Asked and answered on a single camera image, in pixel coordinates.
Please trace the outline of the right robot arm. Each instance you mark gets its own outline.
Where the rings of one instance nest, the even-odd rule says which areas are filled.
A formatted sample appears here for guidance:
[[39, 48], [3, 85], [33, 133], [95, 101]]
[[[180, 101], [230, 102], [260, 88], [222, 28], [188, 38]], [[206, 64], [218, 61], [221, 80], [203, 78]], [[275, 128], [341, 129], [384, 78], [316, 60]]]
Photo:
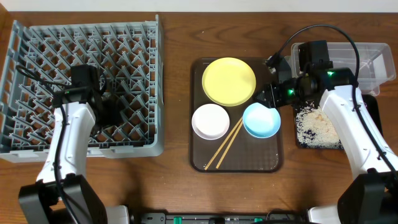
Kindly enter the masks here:
[[364, 105], [357, 71], [334, 68], [325, 40], [298, 46], [297, 78], [267, 83], [254, 101], [280, 108], [312, 101], [331, 121], [354, 181], [337, 204], [313, 207], [309, 223], [397, 223], [397, 155]]

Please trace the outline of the light blue bowl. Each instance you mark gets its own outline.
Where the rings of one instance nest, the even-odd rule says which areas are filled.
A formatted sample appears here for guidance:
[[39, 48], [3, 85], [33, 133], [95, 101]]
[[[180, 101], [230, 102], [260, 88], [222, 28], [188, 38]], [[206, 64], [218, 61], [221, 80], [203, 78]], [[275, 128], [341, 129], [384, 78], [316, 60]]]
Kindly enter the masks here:
[[243, 126], [255, 138], [270, 138], [279, 131], [281, 117], [275, 108], [253, 103], [244, 110]]

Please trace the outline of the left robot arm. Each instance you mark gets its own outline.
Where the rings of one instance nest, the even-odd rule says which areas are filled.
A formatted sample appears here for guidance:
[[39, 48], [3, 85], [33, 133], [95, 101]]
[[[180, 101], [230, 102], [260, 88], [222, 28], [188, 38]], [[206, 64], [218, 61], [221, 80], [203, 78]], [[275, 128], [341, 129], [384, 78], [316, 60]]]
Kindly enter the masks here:
[[55, 128], [45, 164], [32, 185], [21, 187], [19, 205], [29, 223], [129, 223], [127, 206], [105, 207], [85, 178], [94, 127], [122, 123], [115, 98], [91, 65], [70, 69], [72, 82], [53, 96]]

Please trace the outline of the white bowl with food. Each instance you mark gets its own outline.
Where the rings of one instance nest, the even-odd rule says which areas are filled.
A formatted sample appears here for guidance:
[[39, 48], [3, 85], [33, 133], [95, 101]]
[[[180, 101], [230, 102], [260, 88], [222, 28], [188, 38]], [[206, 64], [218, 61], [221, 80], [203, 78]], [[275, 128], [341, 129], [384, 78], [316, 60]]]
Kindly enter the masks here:
[[193, 131], [205, 140], [216, 140], [224, 136], [229, 125], [229, 115], [220, 105], [202, 105], [192, 115]]

